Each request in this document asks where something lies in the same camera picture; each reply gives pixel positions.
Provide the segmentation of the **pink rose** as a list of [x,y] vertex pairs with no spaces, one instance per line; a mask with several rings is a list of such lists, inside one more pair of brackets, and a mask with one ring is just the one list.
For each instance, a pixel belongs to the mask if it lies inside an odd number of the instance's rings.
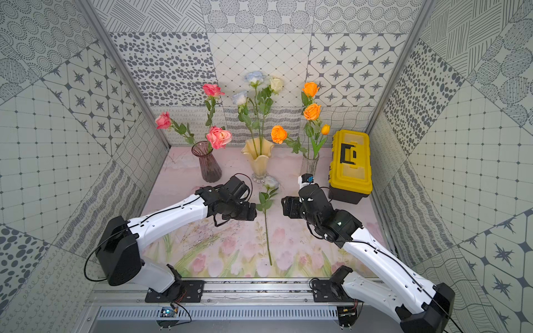
[[174,132],[178,133],[181,137],[183,137],[184,140],[192,146],[194,146],[197,142],[195,140],[194,134],[190,130],[190,125],[188,123],[178,123],[174,121],[170,117],[169,112],[162,112],[155,119],[155,123],[157,125],[157,129],[173,130]]
[[217,100],[224,96],[225,93],[222,92],[222,89],[215,84],[205,84],[203,86],[203,91],[206,94],[205,106],[208,109],[208,118],[205,122],[205,125],[211,127],[213,125],[213,117],[215,115],[215,106]]
[[230,131],[216,126],[213,126],[206,135],[206,139],[215,150],[226,148],[226,145],[232,141],[232,138],[233,135]]

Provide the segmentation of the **orange rose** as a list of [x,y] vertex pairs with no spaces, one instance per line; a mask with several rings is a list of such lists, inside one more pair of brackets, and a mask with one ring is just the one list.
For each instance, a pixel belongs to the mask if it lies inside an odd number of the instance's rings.
[[319,119],[320,114],[321,106],[318,104],[310,104],[303,111],[303,116],[307,121],[304,131],[312,147],[312,159],[318,157],[319,149],[321,148],[322,122]]
[[302,146],[299,138],[292,139],[282,126],[274,126],[271,130],[272,141],[276,144],[286,144],[295,154],[308,155],[308,150]]
[[314,83],[305,83],[301,93],[301,100],[305,108],[314,103],[314,98],[319,91],[319,86]]

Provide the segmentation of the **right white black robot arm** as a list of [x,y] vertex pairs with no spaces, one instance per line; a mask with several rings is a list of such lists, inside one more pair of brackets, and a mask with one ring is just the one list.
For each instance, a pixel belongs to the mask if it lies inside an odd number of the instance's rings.
[[334,209],[311,174],[299,177],[298,196],[282,198],[283,214],[303,219],[312,235],[326,240],[370,268],[375,282],[342,265],[329,280],[310,281],[315,302],[368,304],[394,319],[404,332],[445,332],[455,292],[415,273],[345,210]]

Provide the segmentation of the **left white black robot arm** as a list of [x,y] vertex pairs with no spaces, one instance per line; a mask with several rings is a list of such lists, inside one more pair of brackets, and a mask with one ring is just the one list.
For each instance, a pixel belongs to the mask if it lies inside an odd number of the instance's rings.
[[230,220],[254,221],[256,205],[250,201],[251,182],[232,176],[222,185],[201,187],[184,200],[149,215],[126,220],[109,220],[93,251],[104,272],[104,281],[116,287],[139,284],[148,289],[146,302],[178,302],[187,287],[170,264],[162,266],[144,258],[144,249],[165,235],[190,223],[220,216]]

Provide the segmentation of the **orange tulip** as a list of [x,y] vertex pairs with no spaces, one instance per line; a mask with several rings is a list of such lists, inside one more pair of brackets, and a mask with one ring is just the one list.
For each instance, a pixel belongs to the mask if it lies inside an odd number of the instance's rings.
[[318,158],[320,149],[327,142],[327,136],[329,135],[329,133],[330,133],[330,126],[327,124],[324,124],[320,128],[320,130],[316,128],[312,131],[312,136],[310,137],[310,141],[312,144],[314,160]]

